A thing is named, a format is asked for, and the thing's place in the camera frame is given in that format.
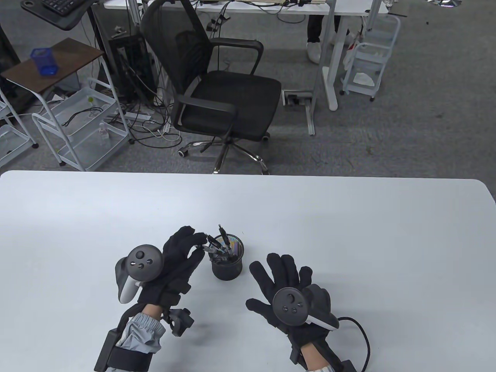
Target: black mesh pen cup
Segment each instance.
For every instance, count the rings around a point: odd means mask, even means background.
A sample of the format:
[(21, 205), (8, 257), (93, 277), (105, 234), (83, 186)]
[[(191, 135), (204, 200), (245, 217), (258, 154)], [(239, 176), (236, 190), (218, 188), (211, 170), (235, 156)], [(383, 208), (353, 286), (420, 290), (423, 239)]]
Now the black mesh pen cup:
[[(210, 261), (212, 262), (212, 272), (220, 280), (233, 280), (236, 279), (243, 270), (243, 254), (245, 254), (245, 246), (243, 242), (237, 236), (232, 234), (227, 234), (231, 247), (235, 243), (238, 243), (238, 251), (233, 257), (229, 257), (227, 260), (219, 260), (215, 254), (209, 253)], [(215, 240), (223, 244), (224, 240), (222, 236), (216, 236)]]

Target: chair seat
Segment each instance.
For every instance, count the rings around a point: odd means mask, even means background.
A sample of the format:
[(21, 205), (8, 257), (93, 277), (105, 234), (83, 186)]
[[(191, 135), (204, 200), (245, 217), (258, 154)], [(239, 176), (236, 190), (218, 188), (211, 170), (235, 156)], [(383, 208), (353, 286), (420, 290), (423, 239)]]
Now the chair seat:
[[(238, 108), (232, 137), (261, 141), (281, 97), (281, 83), (268, 77), (228, 71), (211, 71), (197, 85), (192, 97), (233, 104)], [(186, 106), (181, 116), (183, 131), (223, 135), (228, 114)]]

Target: chair armrest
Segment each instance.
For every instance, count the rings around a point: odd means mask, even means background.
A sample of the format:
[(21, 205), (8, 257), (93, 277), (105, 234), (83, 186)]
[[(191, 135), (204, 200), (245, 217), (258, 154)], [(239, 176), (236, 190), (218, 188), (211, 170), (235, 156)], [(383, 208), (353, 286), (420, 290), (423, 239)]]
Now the chair armrest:
[(231, 116), (231, 123), (229, 124), (229, 128), (226, 131), (226, 135), (229, 136), (231, 134), (231, 130), (233, 129), (234, 125), (234, 119), (238, 116), (238, 109), (236, 108), (236, 106), (230, 103), (186, 97), (182, 94), (177, 94), (175, 100), (186, 106), (201, 107), (202, 109), (220, 111), (229, 114)]
[(258, 52), (258, 56), (256, 57), (256, 62), (255, 62), (255, 65), (253, 66), (253, 69), (250, 72), (250, 75), (253, 75), (255, 73), (255, 70), (256, 70), (258, 63), (260, 62), (260, 59), (262, 58), (262, 54), (263, 54), (263, 44), (260, 41), (244, 40), (244, 39), (229, 39), (229, 38), (213, 38), (213, 39), (210, 39), (210, 42), (215, 47), (224, 46), (224, 47), (255, 49)]

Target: mesh chair back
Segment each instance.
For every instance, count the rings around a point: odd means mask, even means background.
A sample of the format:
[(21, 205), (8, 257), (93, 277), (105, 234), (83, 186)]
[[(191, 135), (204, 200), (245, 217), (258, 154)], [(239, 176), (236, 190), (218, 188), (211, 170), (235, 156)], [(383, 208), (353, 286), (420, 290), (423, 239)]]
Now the mesh chair back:
[(207, 73), (213, 47), (189, 0), (155, 0), (140, 29), (177, 93)]

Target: wrist strap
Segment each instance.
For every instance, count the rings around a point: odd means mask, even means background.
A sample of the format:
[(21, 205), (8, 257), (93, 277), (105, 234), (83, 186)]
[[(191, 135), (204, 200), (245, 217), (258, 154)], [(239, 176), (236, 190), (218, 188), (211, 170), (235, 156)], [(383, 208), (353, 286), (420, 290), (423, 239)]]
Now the wrist strap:
[(121, 339), (129, 318), (143, 311), (145, 304), (135, 304), (127, 309), (121, 316), (117, 328), (107, 333), (102, 350), (98, 356), (96, 372), (105, 372), (108, 367), (133, 372), (147, 372), (152, 360), (151, 353), (145, 354), (134, 350), (125, 350), (116, 346)]
[(135, 350), (114, 347), (110, 353), (107, 367), (123, 371), (148, 372), (152, 356), (152, 353), (145, 354)]

